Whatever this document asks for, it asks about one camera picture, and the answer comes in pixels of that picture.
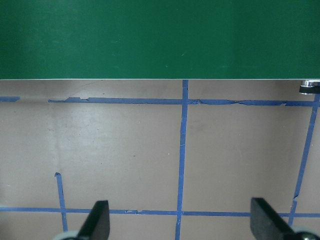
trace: horizontal blue tape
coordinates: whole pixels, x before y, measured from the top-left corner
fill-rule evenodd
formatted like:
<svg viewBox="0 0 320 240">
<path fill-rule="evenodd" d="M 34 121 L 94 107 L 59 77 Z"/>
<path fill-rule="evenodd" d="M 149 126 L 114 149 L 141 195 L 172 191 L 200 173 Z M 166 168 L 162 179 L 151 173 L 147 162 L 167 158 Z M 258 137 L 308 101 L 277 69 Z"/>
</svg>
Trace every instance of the horizontal blue tape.
<svg viewBox="0 0 320 240">
<path fill-rule="evenodd" d="M 227 99 L 189 99 L 189 105 L 231 105 L 231 104 L 241 104 L 247 106 L 288 106 L 288 107 L 313 107 L 318 106 L 318 102 L 314 101 L 286 101 L 286 100 L 227 100 Z"/>
<path fill-rule="evenodd" d="M 105 98 L 69 97 L 66 100 L 48 100 L 49 103 L 83 103 L 83 104 L 158 104 L 158 105 L 181 105 L 182 99 L 157 99 L 157 98 Z"/>
<path fill-rule="evenodd" d="M 88 214 L 91 209 L 67 208 L 66 213 Z M 0 207 L 0 212 L 34 212 L 34 213 L 61 213 L 60 208 L 49 207 Z M 176 216 L 177 211 L 159 210 L 119 210 L 111 209 L 110 214 L 124 215 L 170 215 Z M 183 216 L 212 216 L 212 217 L 250 217 L 250 212 L 227 212 L 227 211 L 183 211 Z M 281 217 L 289 217 L 290 213 L 279 213 Z M 320 218 L 320 213 L 295 213 L 295 218 Z"/>
<path fill-rule="evenodd" d="M 14 103 L 19 100 L 19 96 L 0 96 L 0 102 Z"/>
</svg>

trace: beige floor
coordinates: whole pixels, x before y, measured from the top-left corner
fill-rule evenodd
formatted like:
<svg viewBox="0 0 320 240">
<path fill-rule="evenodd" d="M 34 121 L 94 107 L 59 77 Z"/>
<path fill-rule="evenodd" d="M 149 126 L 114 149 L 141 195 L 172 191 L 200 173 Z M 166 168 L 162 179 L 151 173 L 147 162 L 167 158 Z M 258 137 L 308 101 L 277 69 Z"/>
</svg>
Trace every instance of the beige floor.
<svg viewBox="0 0 320 240">
<path fill-rule="evenodd" d="M 189 99 L 312 101 L 300 81 L 190 80 Z M 181 105 L 48 103 L 68 97 L 181 99 L 181 80 L 0 81 L 0 207 L 67 208 L 109 200 L 113 210 L 176 211 Z M 249 212 L 264 197 L 289 213 L 311 107 L 189 105 L 183 211 Z M 320 213 L 320 119 L 297 213 Z M 68 213 L 78 230 L 86 213 Z M 174 215 L 111 214 L 110 240 L 173 240 Z M 320 232 L 319 218 L 294 224 Z M 58 212 L 0 211 L 2 239 L 52 239 Z M 181 240 L 249 240 L 249 218 L 182 217 Z"/>
</svg>

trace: green table surface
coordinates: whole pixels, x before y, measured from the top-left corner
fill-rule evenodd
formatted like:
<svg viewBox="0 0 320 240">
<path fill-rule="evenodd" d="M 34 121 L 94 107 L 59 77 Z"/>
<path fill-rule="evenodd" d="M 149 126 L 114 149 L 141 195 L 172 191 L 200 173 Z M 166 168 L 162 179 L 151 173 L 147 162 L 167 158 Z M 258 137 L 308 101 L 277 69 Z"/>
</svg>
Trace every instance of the green table surface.
<svg viewBox="0 0 320 240">
<path fill-rule="evenodd" d="M 320 79 L 319 0 L 5 0 L 0 79 Z"/>
</svg>

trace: floor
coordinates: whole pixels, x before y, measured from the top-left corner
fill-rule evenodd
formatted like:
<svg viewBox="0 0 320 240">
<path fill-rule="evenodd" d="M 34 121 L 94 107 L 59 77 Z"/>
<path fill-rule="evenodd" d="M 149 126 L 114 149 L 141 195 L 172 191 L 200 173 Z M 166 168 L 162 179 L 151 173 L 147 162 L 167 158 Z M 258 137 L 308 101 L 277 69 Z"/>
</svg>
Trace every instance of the floor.
<svg viewBox="0 0 320 240">
<path fill-rule="evenodd" d="M 250 199 L 320 233 L 319 97 L 294 80 L 0 81 L 0 230 L 253 240 Z"/>
</svg>

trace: green panel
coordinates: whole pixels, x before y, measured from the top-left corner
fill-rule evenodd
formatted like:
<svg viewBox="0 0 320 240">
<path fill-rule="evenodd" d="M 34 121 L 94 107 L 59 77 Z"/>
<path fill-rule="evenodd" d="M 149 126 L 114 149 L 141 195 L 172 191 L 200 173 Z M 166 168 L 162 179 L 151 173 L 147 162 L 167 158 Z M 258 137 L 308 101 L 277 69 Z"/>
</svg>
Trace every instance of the green panel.
<svg viewBox="0 0 320 240">
<path fill-rule="evenodd" d="M 319 0 L 5 0 L 0 79 L 320 79 Z"/>
</svg>

